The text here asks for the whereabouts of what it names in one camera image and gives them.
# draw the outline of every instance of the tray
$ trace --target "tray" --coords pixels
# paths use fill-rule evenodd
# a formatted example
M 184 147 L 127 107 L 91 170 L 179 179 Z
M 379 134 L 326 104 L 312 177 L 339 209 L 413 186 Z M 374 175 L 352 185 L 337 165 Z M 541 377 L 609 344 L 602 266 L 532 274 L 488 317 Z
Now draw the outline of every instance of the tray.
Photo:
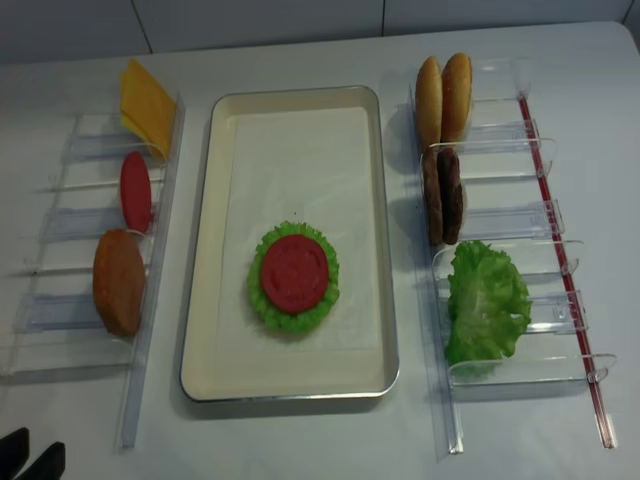
M 304 338 L 268 332 L 246 279 L 264 233 L 306 221 L 335 247 L 340 299 Z M 181 383 L 195 401 L 371 398 L 398 374 L 376 95 L 230 95 L 215 106 Z

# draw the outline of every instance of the cheese slice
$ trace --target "cheese slice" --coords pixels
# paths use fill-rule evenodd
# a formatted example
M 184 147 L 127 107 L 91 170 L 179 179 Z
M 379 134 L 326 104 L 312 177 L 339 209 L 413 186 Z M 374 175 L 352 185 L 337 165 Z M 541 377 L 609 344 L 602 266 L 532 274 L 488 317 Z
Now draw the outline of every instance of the cheese slice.
M 160 160 L 169 158 L 176 104 L 162 85 L 136 60 L 120 78 L 122 124 L 142 140 L 157 145 L 150 148 Z

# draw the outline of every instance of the tomato slice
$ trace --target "tomato slice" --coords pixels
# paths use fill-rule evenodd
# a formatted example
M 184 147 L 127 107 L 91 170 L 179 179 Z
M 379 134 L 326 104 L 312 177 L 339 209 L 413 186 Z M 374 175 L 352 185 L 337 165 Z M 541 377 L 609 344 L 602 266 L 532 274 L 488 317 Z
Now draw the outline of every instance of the tomato slice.
M 287 235 L 267 250 L 260 266 L 260 282 L 271 303 L 283 312 L 309 310 L 327 291 L 327 256 L 315 240 Z
M 127 227 L 145 233 L 151 223 L 151 181 L 142 155 L 132 152 L 120 170 L 120 203 Z

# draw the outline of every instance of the clear acrylic rack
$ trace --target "clear acrylic rack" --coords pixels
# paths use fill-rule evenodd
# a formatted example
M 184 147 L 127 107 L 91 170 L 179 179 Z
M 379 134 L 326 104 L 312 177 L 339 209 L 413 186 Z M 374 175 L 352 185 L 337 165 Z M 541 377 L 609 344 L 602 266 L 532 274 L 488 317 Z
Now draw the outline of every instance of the clear acrylic rack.
M 414 242 L 416 279 L 421 288 L 420 322 L 434 417 L 441 420 L 443 449 L 462 453 L 460 401 L 530 399 L 589 392 L 605 448 L 616 446 L 600 392 L 600 382 L 616 362 L 615 355 L 591 352 L 583 300 L 573 282 L 582 243 L 562 239 L 564 223 L 551 197 L 547 176 L 556 160 L 556 144 L 541 138 L 527 97 L 531 65 L 526 59 L 473 61 L 473 108 L 464 141 L 434 144 L 435 154 L 453 148 L 468 208 L 459 241 L 481 240 L 506 251 L 528 285 L 532 322 L 511 358 L 462 362 L 450 366 L 444 355 L 450 322 L 448 275 L 455 246 L 430 247 L 422 152 L 415 129 L 415 103 L 409 88 L 409 111 L 416 180 L 422 190 L 416 221 L 421 238 Z M 416 197 L 413 183 L 407 196 Z
M 166 238 L 178 170 L 184 107 L 179 95 L 166 162 L 120 125 L 119 114 L 75 117 L 59 174 L 50 177 L 51 204 L 42 218 L 37 253 L 24 259 L 13 276 L 28 278 L 28 290 L 15 321 L 2 332 L 0 388 L 10 388 L 22 374 L 38 373 L 38 381 L 60 371 L 92 368 L 127 369 L 119 445 L 135 445 L 147 355 L 162 273 Z M 93 305 L 93 257 L 101 235 L 126 229 L 119 204 L 119 178 L 124 157 L 139 152 L 145 159 L 152 190 L 152 224 L 138 234 L 147 283 L 140 329 L 133 339 L 107 333 Z

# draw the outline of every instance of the white wall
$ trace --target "white wall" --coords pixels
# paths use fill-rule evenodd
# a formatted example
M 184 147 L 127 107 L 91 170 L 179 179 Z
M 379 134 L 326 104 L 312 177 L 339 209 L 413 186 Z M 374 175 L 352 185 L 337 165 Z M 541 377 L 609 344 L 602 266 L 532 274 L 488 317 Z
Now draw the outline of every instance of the white wall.
M 380 36 L 383 0 L 134 0 L 154 52 Z
M 386 0 L 384 34 L 622 21 L 632 0 Z
M 636 45 L 640 45 L 640 0 L 633 2 L 624 24 L 635 37 Z
M 130 0 L 0 0 L 0 64 L 148 51 Z

